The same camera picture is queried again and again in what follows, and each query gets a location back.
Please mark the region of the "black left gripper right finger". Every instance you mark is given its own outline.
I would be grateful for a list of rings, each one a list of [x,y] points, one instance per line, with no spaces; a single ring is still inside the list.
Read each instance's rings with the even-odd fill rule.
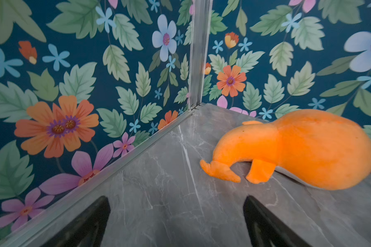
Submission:
[[[246,197],[243,214],[253,247],[310,246],[254,196]]]

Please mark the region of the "orange plush toy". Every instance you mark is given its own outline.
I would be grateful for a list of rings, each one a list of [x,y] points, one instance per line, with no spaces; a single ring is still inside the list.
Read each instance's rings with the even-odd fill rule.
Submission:
[[[251,162],[246,180],[252,184],[267,182],[277,171],[311,187],[348,189],[371,174],[371,139],[347,118],[298,110],[269,123],[245,121],[200,166],[211,177],[239,183],[231,169],[238,162]]]

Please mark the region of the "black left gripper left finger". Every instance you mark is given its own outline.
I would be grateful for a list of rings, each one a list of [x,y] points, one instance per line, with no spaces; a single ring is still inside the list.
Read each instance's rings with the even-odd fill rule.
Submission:
[[[110,213],[108,198],[101,196],[43,246],[100,247]]]

